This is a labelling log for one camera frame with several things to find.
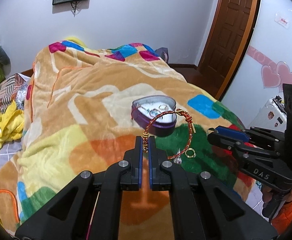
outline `orange jacket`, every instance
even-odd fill
[[[272,225],[282,234],[292,221],[292,202],[283,206],[278,215],[272,220]]]

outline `door panel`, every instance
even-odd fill
[[[215,29],[198,70],[218,90],[242,41],[252,0],[222,0]]]

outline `brown wooden door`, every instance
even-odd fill
[[[215,28],[198,65],[203,78],[209,80],[210,88],[207,88],[207,92],[214,97],[229,72],[242,41],[251,6],[252,0],[222,0],[220,10],[216,12],[218,16]]]

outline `bracelet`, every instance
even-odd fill
[[[143,153],[148,153],[148,137],[149,137],[149,129],[150,127],[152,126],[152,124],[160,117],[162,117],[163,115],[165,114],[178,114],[180,116],[184,116],[185,117],[185,120],[186,122],[188,123],[188,130],[189,130],[189,138],[188,138],[188,141],[187,141],[187,144],[185,146],[185,148],[173,155],[173,156],[168,156],[168,160],[170,159],[174,159],[174,158],[177,158],[179,156],[181,156],[182,154],[186,153],[188,150],[192,151],[193,152],[193,155],[186,155],[188,158],[193,158],[196,156],[196,153],[194,151],[194,149],[190,148],[190,143],[191,143],[191,139],[193,138],[193,134],[196,133],[196,130],[195,130],[195,127],[194,127],[194,124],[193,124],[193,118],[184,110],[182,109],[176,109],[176,111],[165,111],[165,112],[162,112],[158,115],[156,115],[150,122],[149,124],[147,125],[144,133],[143,133]]]

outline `bed sheet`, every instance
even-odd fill
[[[34,212],[83,170],[104,171],[132,149],[143,129],[131,120],[131,104],[149,95],[174,98],[196,128],[195,158],[182,156],[187,171],[209,171],[245,201],[254,180],[237,170],[231,153],[212,147],[206,136],[219,125],[243,128],[238,118],[204,90],[188,84],[155,52],[141,43],[90,50],[60,41],[36,56],[25,101],[22,151],[0,170],[0,217],[14,233]],[[158,148],[174,155],[188,140],[177,117]],[[143,184],[124,192],[119,239],[173,239],[168,192],[151,192],[144,157]]]

